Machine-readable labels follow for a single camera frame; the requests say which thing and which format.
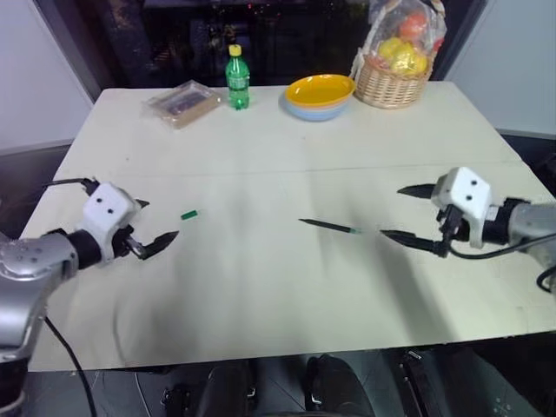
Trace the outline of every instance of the green bottle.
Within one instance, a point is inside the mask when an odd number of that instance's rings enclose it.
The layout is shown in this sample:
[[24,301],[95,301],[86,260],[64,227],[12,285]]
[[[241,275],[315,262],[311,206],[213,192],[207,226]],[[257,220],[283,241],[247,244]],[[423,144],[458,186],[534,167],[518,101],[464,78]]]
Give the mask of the green bottle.
[[226,65],[226,82],[229,103],[236,110],[249,107],[249,67],[243,61],[241,45],[229,45],[229,63]]

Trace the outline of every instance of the table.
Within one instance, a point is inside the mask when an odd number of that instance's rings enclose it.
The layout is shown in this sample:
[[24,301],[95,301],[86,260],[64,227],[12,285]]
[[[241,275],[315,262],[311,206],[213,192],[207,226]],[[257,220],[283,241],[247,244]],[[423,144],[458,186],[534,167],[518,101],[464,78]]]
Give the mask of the table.
[[[158,90],[108,89],[56,178],[94,175],[151,202],[133,221],[150,242],[179,230],[158,256],[90,268],[50,298],[49,316],[85,368],[470,341],[554,330],[540,267],[446,260],[379,234],[438,236],[430,202],[396,194],[453,166],[507,195],[552,197],[452,83],[429,83],[404,110],[353,99],[333,121],[297,120],[283,87],[252,89],[245,111],[221,106],[172,131],[144,114]],[[86,199],[49,189],[24,235],[72,230]],[[187,221],[182,213],[200,215]],[[363,229],[348,235],[298,222]],[[43,331],[31,370],[72,369]]]

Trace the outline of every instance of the yellow bowl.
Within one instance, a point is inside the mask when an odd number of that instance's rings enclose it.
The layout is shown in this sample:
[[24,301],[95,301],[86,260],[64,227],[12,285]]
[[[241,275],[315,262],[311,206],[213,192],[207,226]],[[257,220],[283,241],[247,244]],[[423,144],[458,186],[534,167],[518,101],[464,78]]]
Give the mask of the yellow bowl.
[[348,99],[355,90],[355,82],[348,76],[324,74],[308,76],[290,84],[286,98],[299,107],[332,106]]

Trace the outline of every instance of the bowl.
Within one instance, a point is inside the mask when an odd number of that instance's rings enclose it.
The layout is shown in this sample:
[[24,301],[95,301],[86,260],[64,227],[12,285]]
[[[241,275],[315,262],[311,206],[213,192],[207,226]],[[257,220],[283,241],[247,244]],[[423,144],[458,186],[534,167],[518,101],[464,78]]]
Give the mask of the bowl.
[[286,89],[286,100],[304,109],[330,107],[345,102],[355,91],[355,82],[348,76],[324,74],[307,76]]
[[295,106],[288,100],[284,100],[284,108],[290,114],[299,117],[302,120],[310,122],[324,122],[325,120],[334,119],[347,107],[348,101],[344,101],[335,106],[328,106],[320,109],[307,109]]

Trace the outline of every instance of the floor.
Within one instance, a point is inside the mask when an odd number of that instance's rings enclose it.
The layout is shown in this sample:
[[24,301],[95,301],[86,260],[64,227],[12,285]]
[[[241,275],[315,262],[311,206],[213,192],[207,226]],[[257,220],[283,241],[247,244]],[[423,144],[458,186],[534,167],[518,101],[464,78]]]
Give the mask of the floor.
[[[548,189],[556,195],[554,162],[549,156],[556,142],[506,138]],[[40,185],[56,173],[68,147],[44,149],[14,156],[0,156],[0,231],[17,238],[23,231],[41,195]],[[468,349],[444,354],[438,349],[425,352],[423,363],[439,398],[442,415],[501,415],[537,417],[538,414],[502,375]],[[400,394],[394,381],[395,370],[388,365],[384,351],[341,352],[355,371],[371,400],[377,417],[403,416]],[[309,355],[256,360],[259,369],[258,408],[256,415],[276,412],[300,412],[304,400],[299,384]],[[162,416],[160,400],[164,388],[178,382],[200,393],[212,364],[182,365],[167,374],[137,373],[153,416]],[[135,374],[126,371],[88,371],[96,405],[101,416],[147,415],[139,396]],[[30,374],[26,391],[25,415],[84,415],[83,387],[74,372]]]

